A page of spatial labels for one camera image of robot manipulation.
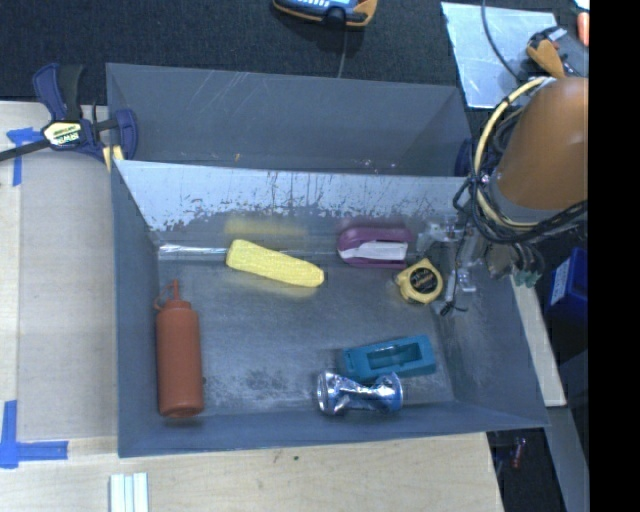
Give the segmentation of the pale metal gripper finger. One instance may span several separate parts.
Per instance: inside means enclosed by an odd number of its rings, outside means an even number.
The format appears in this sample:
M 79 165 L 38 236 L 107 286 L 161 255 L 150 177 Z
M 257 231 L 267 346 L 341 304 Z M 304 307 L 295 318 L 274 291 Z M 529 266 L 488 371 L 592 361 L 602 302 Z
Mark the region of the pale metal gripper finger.
M 427 252 L 436 244 L 454 243 L 459 238 L 456 216 L 430 217 L 416 238 L 416 250 Z
M 469 310 L 476 294 L 476 286 L 468 270 L 452 270 L 446 280 L 444 295 L 439 306 L 441 316 Z

